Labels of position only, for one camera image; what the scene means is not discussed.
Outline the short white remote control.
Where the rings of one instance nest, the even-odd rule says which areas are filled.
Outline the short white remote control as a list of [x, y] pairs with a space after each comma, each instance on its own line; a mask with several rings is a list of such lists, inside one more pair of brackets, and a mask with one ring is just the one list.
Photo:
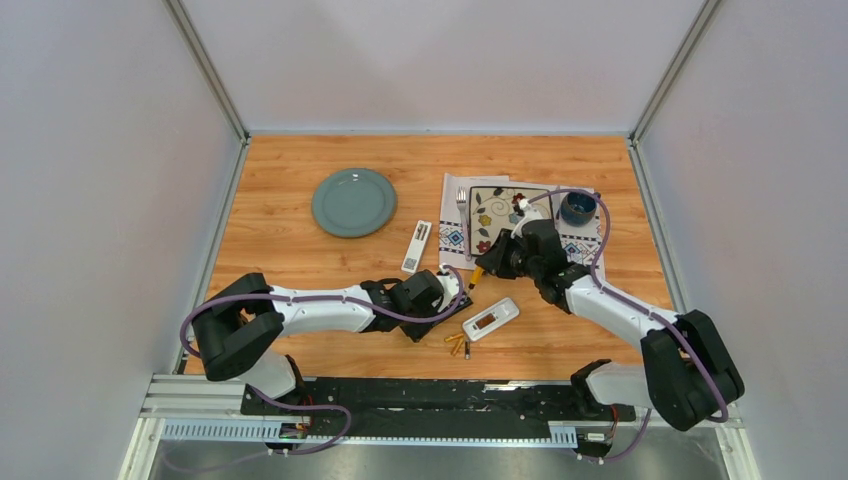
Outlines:
[[506, 325], [519, 315], [520, 310], [518, 306], [511, 298], [506, 297], [464, 321], [462, 330], [471, 342], [476, 342]]

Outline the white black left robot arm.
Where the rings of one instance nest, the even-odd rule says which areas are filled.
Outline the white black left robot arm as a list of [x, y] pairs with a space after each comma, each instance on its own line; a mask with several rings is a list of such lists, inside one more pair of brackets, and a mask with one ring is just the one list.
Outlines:
[[343, 331], [401, 329], [414, 342], [462, 308], [458, 271], [421, 270], [405, 280], [363, 281], [338, 290], [293, 290], [248, 273], [196, 307], [184, 320], [184, 348], [212, 382], [244, 378], [279, 338]]

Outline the yellow handled screwdriver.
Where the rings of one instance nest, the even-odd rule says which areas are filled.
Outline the yellow handled screwdriver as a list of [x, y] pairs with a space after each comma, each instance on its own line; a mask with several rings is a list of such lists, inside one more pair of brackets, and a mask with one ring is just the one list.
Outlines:
[[477, 266], [473, 270], [473, 272], [470, 276], [469, 282], [468, 282], [468, 292], [469, 293], [471, 293], [475, 289], [476, 285], [479, 283], [479, 281], [480, 281], [481, 277], [484, 275], [484, 273], [485, 273], [485, 270], [483, 268], [479, 267], [479, 266]]

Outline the long white remote control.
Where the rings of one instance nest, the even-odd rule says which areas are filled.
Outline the long white remote control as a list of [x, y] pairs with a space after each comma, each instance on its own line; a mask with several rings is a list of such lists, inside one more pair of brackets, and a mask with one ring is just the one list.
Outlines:
[[401, 271], [414, 274], [421, 263], [423, 253], [429, 239], [432, 223], [419, 220], [413, 230], [412, 238], [401, 263]]

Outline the black remote control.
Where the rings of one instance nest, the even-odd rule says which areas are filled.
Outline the black remote control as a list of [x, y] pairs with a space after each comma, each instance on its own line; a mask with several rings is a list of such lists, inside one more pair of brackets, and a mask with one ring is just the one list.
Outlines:
[[473, 305], [473, 300], [470, 297], [468, 297], [467, 295], [465, 295], [455, 309], [453, 309], [450, 313], [445, 312], [444, 315], [439, 320], [431, 322], [429, 324], [429, 327], [435, 328], [436, 326], [440, 325], [441, 323], [444, 323], [445, 321], [447, 321], [451, 317], [460, 314], [461, 312], [468, 309], [472, 305]]

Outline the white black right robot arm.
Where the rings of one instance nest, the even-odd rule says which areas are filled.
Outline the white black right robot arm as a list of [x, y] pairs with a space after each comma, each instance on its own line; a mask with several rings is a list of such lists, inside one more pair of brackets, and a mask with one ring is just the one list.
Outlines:
[[595, 361], [575, 372], [570, 404], [579, 416], [598, 417], [609, 405], [656, 411], [680, 431], [723, 422], [745, 383], [709, 315], [679, 313], [645, 303], [595, 277], [568, 258], [550, 220], [531, 220], [518, 232], [502, 230], [475, 259], [501, 279], [528, 278], [541, 298], [567, 314], [601, 326], [630, 344], [640, 366]]

